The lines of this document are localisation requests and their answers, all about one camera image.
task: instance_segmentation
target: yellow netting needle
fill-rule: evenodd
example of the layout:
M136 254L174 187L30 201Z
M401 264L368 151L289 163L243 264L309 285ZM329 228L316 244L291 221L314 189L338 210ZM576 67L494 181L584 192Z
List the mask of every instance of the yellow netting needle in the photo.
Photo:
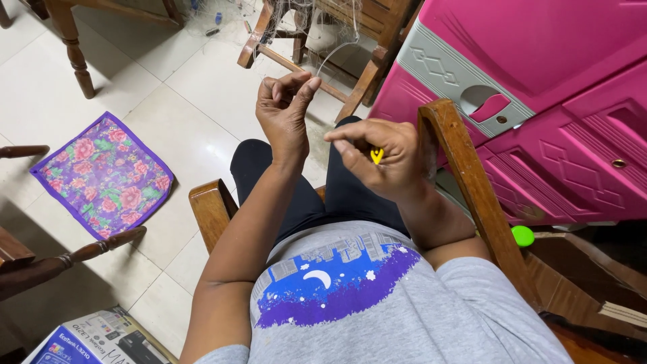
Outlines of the yellow netting needle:
M380 160L382 159L382 156L384 155L384 149L374 146L371 148L371 158L373 158L373 162L375 162L376 165L380 164Z

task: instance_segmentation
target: green plastic cap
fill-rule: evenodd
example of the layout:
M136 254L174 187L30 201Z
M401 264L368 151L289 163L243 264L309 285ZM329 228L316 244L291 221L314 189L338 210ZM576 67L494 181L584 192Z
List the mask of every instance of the green plastic cap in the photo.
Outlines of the green plastic cap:
M514 226L511 230L518 246L527 247L534 242L534 234L532 233L532 230L528 229L526 226Z

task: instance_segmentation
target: forearm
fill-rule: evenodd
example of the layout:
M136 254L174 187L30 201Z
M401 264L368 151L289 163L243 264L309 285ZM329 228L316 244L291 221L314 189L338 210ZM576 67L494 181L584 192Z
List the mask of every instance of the forearm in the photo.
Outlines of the forearm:
M203 282L254 282L267 257L303 168L270 165L215 245Z
M398 209L411 239L421 251L471 238L476 233L463 210L422 179L411 190L410 197L398 202Z

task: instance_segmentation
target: printer box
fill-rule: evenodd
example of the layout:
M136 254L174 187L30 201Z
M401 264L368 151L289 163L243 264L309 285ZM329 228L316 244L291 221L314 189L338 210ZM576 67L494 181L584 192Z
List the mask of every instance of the printer box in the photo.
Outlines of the printer box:
M60 325L22 364L177 364L177 359L115 306Z

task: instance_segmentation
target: blue and purple print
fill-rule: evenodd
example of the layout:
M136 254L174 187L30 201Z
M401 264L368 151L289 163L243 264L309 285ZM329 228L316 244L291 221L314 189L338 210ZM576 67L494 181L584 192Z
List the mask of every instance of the blue and purple print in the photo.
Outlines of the blue and purple print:
M385 299L420 258L394 236L367 233L278 262L254 287L256 327L311 326L362 312Z

